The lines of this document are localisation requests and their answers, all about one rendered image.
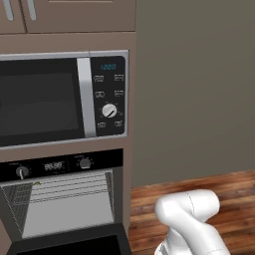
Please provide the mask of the brown tall cabinet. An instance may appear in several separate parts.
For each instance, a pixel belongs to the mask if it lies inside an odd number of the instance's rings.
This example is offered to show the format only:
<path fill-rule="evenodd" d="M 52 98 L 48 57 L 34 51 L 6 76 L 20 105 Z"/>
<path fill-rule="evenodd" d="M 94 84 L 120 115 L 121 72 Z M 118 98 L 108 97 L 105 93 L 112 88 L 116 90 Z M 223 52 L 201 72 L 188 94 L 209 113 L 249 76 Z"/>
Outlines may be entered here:
<path fill-rule="evenodd" d="M 135 29 L 129 32 L 29 33 L 19 0 L 25 32 L 0 34 L 0 55 L 128 51 L 127 135 L 60 143 L 0 147 L 0 163 L 121 148 L 124 151 L 124 225 L 128 239 L 131 190 L 132 100 L 134 92 Z"/>

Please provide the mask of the black microwave door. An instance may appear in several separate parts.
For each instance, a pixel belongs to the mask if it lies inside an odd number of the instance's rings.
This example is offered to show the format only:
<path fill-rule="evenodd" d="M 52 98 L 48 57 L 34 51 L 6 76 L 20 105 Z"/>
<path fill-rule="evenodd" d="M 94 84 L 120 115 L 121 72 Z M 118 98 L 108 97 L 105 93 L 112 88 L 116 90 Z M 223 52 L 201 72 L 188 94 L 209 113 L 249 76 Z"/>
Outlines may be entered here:
<path fill-rule="evenodd" d="M 0 146 L 85 138 L 77 60 L 0 61 Z"/>

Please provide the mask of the white microwave dial knob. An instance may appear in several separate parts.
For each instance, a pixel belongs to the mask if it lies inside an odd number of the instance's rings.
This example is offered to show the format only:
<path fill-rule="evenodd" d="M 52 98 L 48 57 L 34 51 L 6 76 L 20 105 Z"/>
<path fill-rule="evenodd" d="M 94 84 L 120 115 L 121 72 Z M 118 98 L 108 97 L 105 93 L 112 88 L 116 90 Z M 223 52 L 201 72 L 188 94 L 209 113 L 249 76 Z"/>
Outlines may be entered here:
<path fill-rule="evenodd" d="M 103 106 L 102 113 L 106 118 L 113 118 L 117 114 L 117 107 L 113 104 Z"/>

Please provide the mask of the silver oven knob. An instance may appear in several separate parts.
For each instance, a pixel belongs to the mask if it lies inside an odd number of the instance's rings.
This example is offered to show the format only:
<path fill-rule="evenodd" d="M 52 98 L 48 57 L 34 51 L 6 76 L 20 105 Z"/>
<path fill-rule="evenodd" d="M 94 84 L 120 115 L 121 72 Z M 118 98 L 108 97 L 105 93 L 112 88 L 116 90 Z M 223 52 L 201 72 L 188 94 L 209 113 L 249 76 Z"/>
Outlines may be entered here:
<path fill-rule="evenodd" d="M 26 176 L 29 175 L 29 168 L 26 166 L 19 166 L 16 169 L 16 173 L 21 179 L 24 179 Z"/>
<path fill-rule="evenodd" d="M 80 160 L 80 168 L 86 169 L 91 167 L 91 160 L 89 158 L 83 158 Z"/>

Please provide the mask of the black and silver microwave oven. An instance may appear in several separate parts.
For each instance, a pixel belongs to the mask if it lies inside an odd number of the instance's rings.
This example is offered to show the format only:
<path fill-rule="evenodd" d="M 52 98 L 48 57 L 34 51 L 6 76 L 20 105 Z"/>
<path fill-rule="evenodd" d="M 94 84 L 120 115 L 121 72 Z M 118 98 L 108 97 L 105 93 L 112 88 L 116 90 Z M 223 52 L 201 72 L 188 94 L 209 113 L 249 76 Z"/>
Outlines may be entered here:
<path fill-rule="evenodd" d="M 50 60 L 50 59 L 79 59 L 89 58 L 91 62 L 93 98 L 95 109 L 96 136 L 91 139 L 125 136 L 128 134 L 128 51 L 95 51 L 95 52 L 57 52 L 57 53 L 29 53 L 3 54 L 0 61 L 17 60 Z M 113 118 L 106 118 L 102 109 L 106 104 L 117 107 L 117 114 Z M 50 141 L 34 144 L 60 143 L 64 141 L 86 140 L 89 138 Z"/>

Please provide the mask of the black oven door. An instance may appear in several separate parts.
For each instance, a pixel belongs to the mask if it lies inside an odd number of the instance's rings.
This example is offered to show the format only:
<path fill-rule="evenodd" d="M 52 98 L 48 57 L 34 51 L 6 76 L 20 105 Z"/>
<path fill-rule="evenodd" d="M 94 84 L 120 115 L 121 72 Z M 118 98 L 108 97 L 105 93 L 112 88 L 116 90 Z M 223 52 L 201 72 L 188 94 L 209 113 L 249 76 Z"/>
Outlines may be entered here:
<path fill-rule="evenodd" d="M 132 255 L 121 223 L 23 239 L 6 255 Z"/>

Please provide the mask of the brown cupboard door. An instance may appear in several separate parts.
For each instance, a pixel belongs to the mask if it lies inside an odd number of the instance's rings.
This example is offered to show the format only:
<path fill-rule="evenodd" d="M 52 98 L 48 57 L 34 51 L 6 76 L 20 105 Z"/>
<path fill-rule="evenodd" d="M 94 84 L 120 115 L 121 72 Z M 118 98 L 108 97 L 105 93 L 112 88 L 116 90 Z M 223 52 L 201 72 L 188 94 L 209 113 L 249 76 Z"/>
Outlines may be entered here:
<path fill-rule="evenodd" d="M 135 29 L 135 0 L 20 0 L 29 33 L 129 32 Z"/>
<path fill-rule="evenodd" d="M 25 32 L 19 0 L 0 0 L 0 34 Z"/>

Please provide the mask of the black built-in oven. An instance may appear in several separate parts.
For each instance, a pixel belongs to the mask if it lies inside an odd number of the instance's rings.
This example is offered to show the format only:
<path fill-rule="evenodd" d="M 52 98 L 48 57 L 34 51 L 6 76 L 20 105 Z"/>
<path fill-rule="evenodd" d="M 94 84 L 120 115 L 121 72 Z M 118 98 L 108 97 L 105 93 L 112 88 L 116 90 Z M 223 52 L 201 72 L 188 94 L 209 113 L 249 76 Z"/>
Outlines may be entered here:
<path fill-rule="evenodd" d="M 91 167 L 80 168 L 89 158 Z M 21 179 L 16 169 L 29 168 Z M 0 163 L 0 255 L 23 239 L 124 225 L 124 151 L 121 148 Z M 108 191 L 98 194 L 30 202 L 34 185 L 71 178 L 104 177 Z"/>

